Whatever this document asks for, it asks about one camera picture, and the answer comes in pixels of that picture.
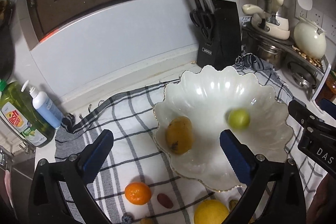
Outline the orange mandarin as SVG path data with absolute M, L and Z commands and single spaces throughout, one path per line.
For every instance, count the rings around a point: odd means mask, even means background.
M 131 182 L 125 187 L 126 199 L 134 205 L 144 205 L 151 199 L 150 188 L 143 182 Z

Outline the large yellow orange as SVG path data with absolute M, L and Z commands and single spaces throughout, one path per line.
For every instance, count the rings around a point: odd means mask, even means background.
M 221 224 L 229 214 L 227 207 L 218 200 L 204 200 L 195 210 L 195 224 Z

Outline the green apple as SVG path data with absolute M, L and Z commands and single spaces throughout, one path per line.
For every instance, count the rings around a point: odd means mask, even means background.
M 232 129 L 244 130 L 251 122 L 249 111 L 243 108 L 232 109 L 228 114 L 227 122 Z

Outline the small tan longan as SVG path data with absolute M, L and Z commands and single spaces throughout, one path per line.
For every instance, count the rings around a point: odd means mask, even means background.
M 145 217 L 140 220 L 140 224 L 154 224 L 154 221 L 151 218 Z

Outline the yellow mango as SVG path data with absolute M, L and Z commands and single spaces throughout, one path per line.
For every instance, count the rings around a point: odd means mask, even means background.
M 173 119 L 166 130 L 166 143 L 171 152 L 182 155 L 189 151 L 194 143 L 193 126 L 189 118 Z

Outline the spotted small banana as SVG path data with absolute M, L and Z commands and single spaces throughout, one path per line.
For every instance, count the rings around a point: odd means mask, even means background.
M 232 211 L 237 204 L 238 204 L 238 200 L 230 200 L 229 201 L 229 209 L 230 209 L 230 211 Z

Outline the black kitchen scissors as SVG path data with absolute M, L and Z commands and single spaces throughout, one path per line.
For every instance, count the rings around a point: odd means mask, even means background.
M 203 10 L 193 10 L 190 12 L 190 19 L 201 31 L 208 41 L 213 40 L 213 29 L 215 26 L 213 14 Z

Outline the amber sauce jar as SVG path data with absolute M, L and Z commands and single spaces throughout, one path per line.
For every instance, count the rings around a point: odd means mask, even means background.
M 334 71 L 330 71 L 321 91 L 319 92 L 315 103 L 320 106 L 322 99 L 327 99 L 330 102 L 334 102 L 336 95 L 336 74 Z

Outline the metal corner shelf rack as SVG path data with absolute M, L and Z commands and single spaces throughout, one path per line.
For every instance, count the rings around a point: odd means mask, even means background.
M 266 41 L 271 42 L 275 46 L 278 46 L 279 48 L 284 50 L 286 52 L 286 58 L 279 71 L 282 71 L 288 82 L 293 84 L 295 87 L 303 90 L 308 100 L 313 101 L 317 98 L 318 93 L 321 91 L 327 79 L 327 76 L 331 71 L 331 65 L 329 64 L 329 61 L 327 60 L 326 56 L 324 56 L 320 60 L 312 59 L 311 57 L 301 53 L 300 50 L 298 50 L 298 48 L 295 47 L 294 41 L 292 39 L 279 40 L 271 38 L 270 36 L 266 36 L 261 32 L 255 30 L 252 27 L 252 24 L 250 23 L 244 23 L 242 26 L 243 44 L 245 44 L 245 49 L 246 49 L 247 32 L 251 32 L 255 35 L 258 35 L 261 38 L 265 39 Z M 304 89 L 294 82 L 294 79 L 292 78 L 290 71 L 287 68 L 287 64 L 290 61 L 299 63 L 308 71 L 310 71 L 310 73 L 316 78 L 317 81 L 315 89 Z

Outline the chrome sink faucet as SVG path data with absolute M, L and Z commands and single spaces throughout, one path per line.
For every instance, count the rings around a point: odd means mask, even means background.
M 35 148 L 26 142 L 20 143 L 18 147 L 14 148 L 14 151 L 1 145 L 1 169 L 3 170 L 10 169 L 12 165 L 34 158 Z

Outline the blueberry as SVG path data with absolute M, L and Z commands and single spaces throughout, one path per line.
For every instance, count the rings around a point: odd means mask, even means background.
M 122 224 L 132 224 L 134 222 L 133 216 L 129 213 L 125 213 L 122 218 Z

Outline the glass pot lid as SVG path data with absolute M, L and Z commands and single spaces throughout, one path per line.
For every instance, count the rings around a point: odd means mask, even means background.
M 316 88 L 316 78 L 308 71 L 306 68 L 304 68 L 299 63 L 296 63 L 294 61 L 290 61 L 287 64 L 287 68 L 290 71 L 290 74 L 292 78 L 294 79 L 294 82 L 304 89 L 315 89 Z

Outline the green dish soap bottle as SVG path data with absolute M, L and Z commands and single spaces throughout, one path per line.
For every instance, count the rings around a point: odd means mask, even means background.
M 33 99 L 28 91 L 14 81 L 1 80 L 1 113 L 16 133 L 35 147 L 48 144 L 55 129 L 34 109 Z

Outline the white scalloped fruit bowl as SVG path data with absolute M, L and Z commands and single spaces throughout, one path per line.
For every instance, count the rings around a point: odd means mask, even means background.
M 182 73 L 176 84 L 167 84 L 163 101 L 153 108 L 158 122 L 153 140 L 178 176 L 197 180 L 214 192 L 242 186 L 219 142 L 221 132 L 228 129 L 227 116 L 236 108 L 246 109 L 251 118 L 246 130 L 234 131 L 238 140 L 270 161 L 286 160 L 285 146 L 294 131 L 286 122 L 287 106 L 277 100 L 274 88 L 261 85 L 253 73 L 240 75 L 233 67 L 217 71 L 207 65 L 199 73 Z M 166 141 L 169 124 L 178 117 L 189 118 L 194 138 L 191 149 L 182 155 L 173 153 Z

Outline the white wall power sockets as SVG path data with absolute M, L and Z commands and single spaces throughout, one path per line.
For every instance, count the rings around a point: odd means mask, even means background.
M 326 32 L 326 36 L 335 44 L 335 19 L 327 15 L 324 15 L 319 10 L 312 8 L 307 11 L 304 10 L 298 2 L 295 3 L 295 17 L 304 17 L 312 22 L 315 22 L 317 26 L 322 28 Z

